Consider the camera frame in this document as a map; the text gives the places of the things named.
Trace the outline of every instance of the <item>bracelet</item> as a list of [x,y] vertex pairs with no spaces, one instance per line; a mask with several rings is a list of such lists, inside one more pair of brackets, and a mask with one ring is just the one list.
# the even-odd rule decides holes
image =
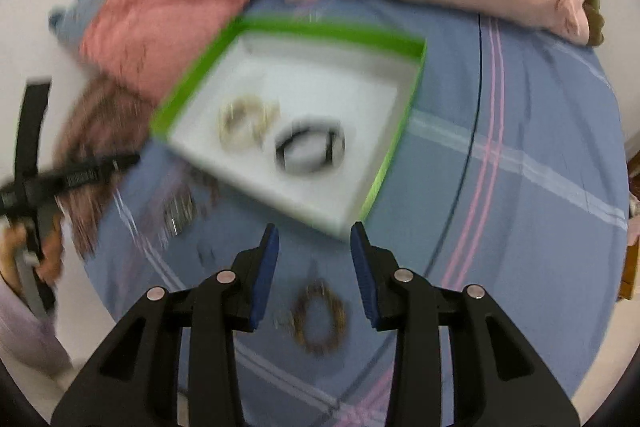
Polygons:
[[169,237],[177,237],[196,218],[197,209],[188,188],[181,188],[164,205],[164,229]]
[[[310,302],[316,298],[324,300],[332,318],[332,331],[319,342],[308,340],[305,334],[306,310]],[[347,331],[347,313],[344,304],[323,281],[311,283],[300,292],[291,314],[293,338],[306,352],[316,357],[334,352],[344,340]]]
[[280,105],[265,104],[258,96],[236,98],[220,110],[218,132],[227,150],[241,150],[261,145],[271,124],[280,116]]
[[295,123],[276,141],[276,162],[288,174],[336,167],[343,158],[344,132],[337,123]]

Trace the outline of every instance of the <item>gold bangle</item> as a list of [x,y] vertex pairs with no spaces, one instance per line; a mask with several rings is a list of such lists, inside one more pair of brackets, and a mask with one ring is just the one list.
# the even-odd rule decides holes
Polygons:
[[236,98],[220,110],[218,132],[220,143],[227,150],[241,150],[262,145],[264,135],[280,116],[278,103],[264,103],[248,94]]

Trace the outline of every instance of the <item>pink stripe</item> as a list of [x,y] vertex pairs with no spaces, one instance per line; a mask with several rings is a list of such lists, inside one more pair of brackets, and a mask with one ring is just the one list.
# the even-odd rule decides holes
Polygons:
[[374,411],[382,411],[388,407],[389,399],[391,397],[391,386],[386,388],[386,392],[383,393],[379,399],[371,406]]
[[455,286],[457,288],[462,288],[466,273],[469,271],[474,257],[476,256],[478,244],[480,243],[480,238],[482,237],[482,232],[484,232],[484,226],[486,224],[487,217],[489,216],[491,200],[492,196],[494,195],[495,179],[497,178],[498,166],[500,165],[500,154],[502,153],[502,137],[504,135],[504,59],[502,57],[502,42],[500,41],[500,28],[498,26],[497,20],[495,22],[495,32],[498,41],[498,53],[500,55],[500,129],[498,131],[498,143],[495,147],[495,154],[492,155],[494,170],[491,173],[491,180],[489,181],[489,188],[487,189],[486,199],[484,200],[484,208],[482,208],[482,214],[480,216],[478,228],[476,229],[473,241],[471,242],[471,248],[469,249],[469,254],[466,258],[465,264],[463,264],[462,270],[460,270],[458,279],[456,280]]
[[[449,279],[453,275],[453,271],[455,270],[460,256],[462,254],[462,250],[465,247],[466,238],[468,237],[471,229],[471,224],[476,215],[476,210],[478,209],[478,201],[480,198],[480,194],[482,192],[482,184],[484,183],[484,176],[486,173],[487,163],[489,161],[489,155],[491,153],[491,145],[492,145],[492,137],[494,135],[494,120],[495,120],[495,70],[496,70],[496,60],[495,60],[495,47],[494,47],[494,31],[493,26],[491,24],[491,19],[489,19],[489,38],[491,41],[491,102],[490,102],[490,116],[489,116],[489,132],[487,133],[487,143],[484,148],[484,156],[482,157],[482,165],[480,168],[480,172],[478,174],[478,180],[476,181],[476,190],[474,192],[474,197],[469,207],[468,213],[466,215],[465,224],[462,230],[462,234],[458,239],[458,243],[456,245],[456,249],[451,256],[451,260],[449,262],[449,266],[447,266],[447,270],[444,274],[441,286],[446,286],[449,283]],[[502,92],[504,92],[504,80],[502,81]],[[502,116],[504,116],[504,94],[502,95]],[[502,127],[500,132],[504,129],[504,120],[501,121]],[[498,135],[498,140],[501,142],[501,134]],[[388,395],[390,393],[391,380],[393,378],[393,366],[390,367],[386,373],[376,382],[373,388],[369,391],[366,397],[356,406],[356,409],[353,414],[350,415],[350,418],[343,418],[335,427],[348,427],[349,425],[362,425],[363,420],[368,417],[367,408],[371,410],[380,409],[386,401],[388,401]]]
[[494,48],[494,30],[491,24],[491,19],[489,19],[489,38],[491,41],[491,110],[489,116],[489,133],[487,133],[486,146],[484,148],[484,155],[482,156],[482,165],[480,167],[480,173],[478,174],[478,181],[476,182],[476,190],[474,192],[474,197],[471,201],[471,206],[469,207],[468,213],[466,214],[466,220],[464,227],[462,228],[462,234],[458,238],[458,244],[456,245],[456,249],[453,251],[451,255],[451,259],[449,261],[449,266],[447,266],[447,270],[445,271],[444,277],[442,278],[441,286],[446,287],[449,285],[449,281],[453,275],[454,270],[457,268],[458,263],[460,261],[460,256],[462,256],[462,251],[466,246],[466,238],[468,237],[471,231],[471,225],[473,223],[474,218],[476,217],[476,210],[478,209],[478,201],[480,200],[480,194],[482,193],[482,185],[484,184],[484,175],[486,174],[486,167],[489,161],[489,155],[491,152],[491,144],[492,139],[494,137],[494,116],[495,116],[495,48]]
[[374,386],[369,391],[366,397],[362,399],[362,401],[355,407],[355,409],[351,412],[348,418],[342,418],[335,427],[346,427],[348,425],[363,425],[364,420],[369,417],[369,409],[375,410],[375,408],[370,407],[371,404],[375,404],[378,401],[378,397],[381,393],[385,391],[385,388],[388,386],[388,383],[392,380],[394,374],[393,365],[387,369],[386,373],[382,375],[380,380],[378,380]]

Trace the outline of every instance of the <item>blue plush toy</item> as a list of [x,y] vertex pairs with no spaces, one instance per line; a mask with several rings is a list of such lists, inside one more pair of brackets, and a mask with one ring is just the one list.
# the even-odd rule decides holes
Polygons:
[[60,43],[76,53],[84,32],[106,0],[77,0],[68,9],[55,7],[49,12],[49,29]]

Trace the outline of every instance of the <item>hand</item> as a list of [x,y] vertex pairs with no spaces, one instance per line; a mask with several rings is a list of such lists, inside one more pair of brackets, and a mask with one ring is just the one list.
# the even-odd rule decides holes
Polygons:
[[[62,215],[58,214],[53,219],[53,229],[44,240],[42,253],[44,259],[36,268],[36,274],[43,282],[49,285],[60,278],[62,274],[62,227],[60,222]],[[15,266],[15,255],[18,248],[26,242],[27,232],[23,225],[15,225],[4,230],[0,239],[0,275],[11,287],[16,295],[22,293],[22,285]]]

